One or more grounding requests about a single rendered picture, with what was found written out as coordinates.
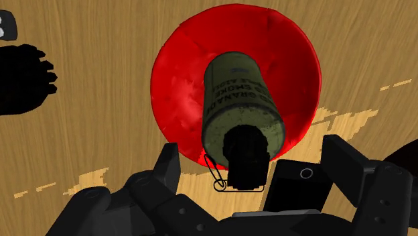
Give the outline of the red bowl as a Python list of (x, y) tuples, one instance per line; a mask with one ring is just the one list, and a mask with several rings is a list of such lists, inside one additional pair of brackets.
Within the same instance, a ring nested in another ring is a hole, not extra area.
[(253, 58), (279, 114), (288, 152), (307, 133), (322, 85), (320, 63), (304, 32), (278, 11), (244, 4), (209, 8), (181, 23), (161, 47), (151, 73), (155, 120), (169, 142), (204, 164), (201, 142), (204, 72), (217, 55)]

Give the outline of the black object with white marks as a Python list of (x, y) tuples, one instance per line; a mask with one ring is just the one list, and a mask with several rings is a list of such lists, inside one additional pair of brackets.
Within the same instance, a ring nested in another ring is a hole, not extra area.
[(0, 40), (13, 41), (17, 39), (17, 24), (12, 12), (0, 9)]

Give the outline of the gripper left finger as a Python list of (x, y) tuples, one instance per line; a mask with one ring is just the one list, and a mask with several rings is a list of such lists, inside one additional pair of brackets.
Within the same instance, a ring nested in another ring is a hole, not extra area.
[(76, 193), (46, 236), (228, 236), (229, 230), (185, 194), (178, 194), (180, 159), (164, 145), (152, 170), (111, 193), (103, 186)]

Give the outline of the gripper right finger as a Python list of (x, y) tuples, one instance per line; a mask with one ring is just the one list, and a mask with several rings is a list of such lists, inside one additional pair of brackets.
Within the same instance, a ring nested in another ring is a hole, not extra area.
[(348, 236), (407, 236), (418, 226), (418, 196), (411, 173), (369, 160), (338, 135), (325, 135), (318, 164), (278, 160), (264, 211), (321, 211), (332, 186), (356, 207)]

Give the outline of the black jagged object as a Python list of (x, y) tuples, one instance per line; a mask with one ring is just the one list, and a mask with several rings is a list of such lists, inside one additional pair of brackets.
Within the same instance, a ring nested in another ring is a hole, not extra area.
[(35, 46), (0, 47), (0, 115), (20, 115), (38, 108), (54, 94), (54, 65)]

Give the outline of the olive green canister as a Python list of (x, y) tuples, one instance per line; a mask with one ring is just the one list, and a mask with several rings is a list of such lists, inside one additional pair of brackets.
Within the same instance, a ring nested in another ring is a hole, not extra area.
[(264, 191), (285, 124), (250, 56), (226, 52), (207, 66), (201, 140), (216, 191)]

